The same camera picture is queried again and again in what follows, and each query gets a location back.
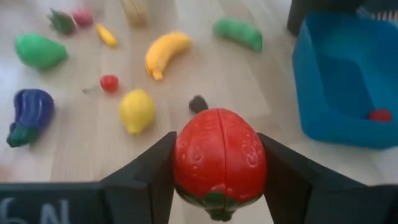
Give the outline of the round green toy fruit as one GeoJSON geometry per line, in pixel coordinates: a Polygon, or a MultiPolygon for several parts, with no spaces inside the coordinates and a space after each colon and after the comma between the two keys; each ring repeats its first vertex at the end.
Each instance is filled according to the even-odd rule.
{"type": "Polygon", "coordinates": [[[39,34],[18,35],[14,46],[19,60],[38,70],[54,67],[68,57],[64,45],[39,34]]]}

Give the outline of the yellow toy banana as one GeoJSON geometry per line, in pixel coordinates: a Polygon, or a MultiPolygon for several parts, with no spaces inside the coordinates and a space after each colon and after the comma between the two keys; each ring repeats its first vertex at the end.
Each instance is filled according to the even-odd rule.
{"type": "Polygon", "coordinates": [[[155,40],[145,55],[145,67],[154,80],[162,80],[163,72],[171,58],[187,50],[192,44],[190,37],[183,32],[171,32],[155,40]]]}

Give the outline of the brown toy potato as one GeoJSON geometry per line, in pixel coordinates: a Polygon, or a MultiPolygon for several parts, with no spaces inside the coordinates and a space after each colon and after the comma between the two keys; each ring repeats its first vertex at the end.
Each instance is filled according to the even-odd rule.
{"type": "Polygon", "coordinates": [[[119,0],[131,27],[141,27],[147,24],[146,10],[137,0],[119,0]]]}

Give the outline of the small dark toy grape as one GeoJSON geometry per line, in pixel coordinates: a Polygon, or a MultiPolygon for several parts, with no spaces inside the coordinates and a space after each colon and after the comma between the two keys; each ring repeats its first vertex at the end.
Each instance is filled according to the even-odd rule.
{"type": "Polygon", "coordinates": [[[205,101],[204,97],[201,95],[195,95],[188,103],[188,107],[191,112],[198,114],[204,110],[207,110],[208,104],[205,101]]]}

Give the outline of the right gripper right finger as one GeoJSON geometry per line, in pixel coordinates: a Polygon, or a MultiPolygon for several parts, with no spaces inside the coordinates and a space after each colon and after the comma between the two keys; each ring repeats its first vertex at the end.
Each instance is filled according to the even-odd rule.
{"type": "Polygon", "coordinates": [[[305,224],[313,189],[322,181],[331,189],[364,184],[329,169],[266,136],[257,134],[267,159],[263,194],[274,224],[305,224]]]}

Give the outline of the green plant in black pot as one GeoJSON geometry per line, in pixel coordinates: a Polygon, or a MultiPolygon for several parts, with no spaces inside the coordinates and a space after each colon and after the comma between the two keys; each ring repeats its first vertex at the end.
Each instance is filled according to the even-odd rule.
{"type": "Polygon", "coordinates": [[[366,0],[292,0],[287,30],[298,36],[305,16],[311,11],[355,13],[366,0]]]}

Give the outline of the green toy pepper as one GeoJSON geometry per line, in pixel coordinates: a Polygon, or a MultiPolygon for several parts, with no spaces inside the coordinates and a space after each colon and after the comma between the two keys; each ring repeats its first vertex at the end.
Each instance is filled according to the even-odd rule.
{"type": "Polygon", "coordinates": [[[237,43],[243,44],[256,52],[261,52],[263,47],[261,31],[239,19],[224,17],[213,24],[213,32],[237,43]]]}

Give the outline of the yellow toy lemon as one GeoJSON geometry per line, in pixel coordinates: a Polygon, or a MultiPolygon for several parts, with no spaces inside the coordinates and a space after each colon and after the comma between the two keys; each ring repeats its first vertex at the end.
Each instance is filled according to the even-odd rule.
{"type": "Polygon", "coordinates": [[[140,134],[155,118],[155,103],[144,90],[132,90],[119,103],[119,117],[129,134],[140,134]]]}

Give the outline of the small pink toy fruit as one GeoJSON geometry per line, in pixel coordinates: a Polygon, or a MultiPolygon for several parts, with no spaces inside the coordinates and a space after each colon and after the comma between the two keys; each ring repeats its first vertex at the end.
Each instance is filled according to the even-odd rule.
{"type": "Polygon", "coordinates": [[[93,24],[93,15],[85,8],[73,10],[72,18],[79,27],[88,27],[93,24]]]}

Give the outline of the blue plastic tupperware container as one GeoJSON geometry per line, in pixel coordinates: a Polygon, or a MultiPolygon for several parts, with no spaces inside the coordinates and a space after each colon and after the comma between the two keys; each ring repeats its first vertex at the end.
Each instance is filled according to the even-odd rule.
{"type": "Polygon", "coordinates": [[[313,12],[292,55],[301,126],[315,140],[383,149],[398,146],[398,26],[313,12]],[[388,109],[392,122],[368,120],[388,109]]]}

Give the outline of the small red toy tomato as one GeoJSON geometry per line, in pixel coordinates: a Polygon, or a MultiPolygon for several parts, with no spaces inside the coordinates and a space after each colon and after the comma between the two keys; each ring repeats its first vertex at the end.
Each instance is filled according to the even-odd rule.
{"type": "Polygon", "coordinates": [[[368,120],[390,123],[393,118],[388,109],[376,109],[369,112],[368,120]]]}

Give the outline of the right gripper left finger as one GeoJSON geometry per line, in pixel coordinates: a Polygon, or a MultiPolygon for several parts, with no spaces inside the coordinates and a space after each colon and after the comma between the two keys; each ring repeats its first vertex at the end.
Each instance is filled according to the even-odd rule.
{"type": "Polygon", "coordinates": [[[111,224],[169,224],[176,137],[175,131],[167,133],[132,162],[100,181],[111,224]]]}

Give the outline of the small yellow toy pepper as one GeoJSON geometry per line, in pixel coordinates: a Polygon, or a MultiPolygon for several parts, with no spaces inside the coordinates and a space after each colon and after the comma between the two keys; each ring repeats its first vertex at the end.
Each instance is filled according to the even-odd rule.
{"type": "Polygon", "coordinates": [[[118,41],[117,38],[114,34],[112,34],[107,28],[105,28],[101,24],[96,25],[96,30],[102,41],[110,46],[110,47],[117,47],[118,46],[118,41]]]}

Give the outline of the purple toy eggplant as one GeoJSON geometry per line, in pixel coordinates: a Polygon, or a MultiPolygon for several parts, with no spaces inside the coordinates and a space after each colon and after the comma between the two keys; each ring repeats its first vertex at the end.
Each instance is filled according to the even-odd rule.
{"type": "Polygon", "coordinates": [[[49,93],[41,89],[21,89],[13,99],[14,121],[10,124],[6,142],[10,147],[33,143],[48,126],[55,111],[49,93]]]}

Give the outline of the red toy cherry with stem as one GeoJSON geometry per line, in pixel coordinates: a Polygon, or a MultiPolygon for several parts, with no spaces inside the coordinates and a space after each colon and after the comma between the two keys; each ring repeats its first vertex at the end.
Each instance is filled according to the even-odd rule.
{"type": "Polygon", "coordinates": [[[105,93],[115,93],[119,89],[119,78],[116,75],[103,75],[99,79],[99,84],[89,88],[82,89],[84,94],[103,90],[105,93]]]}

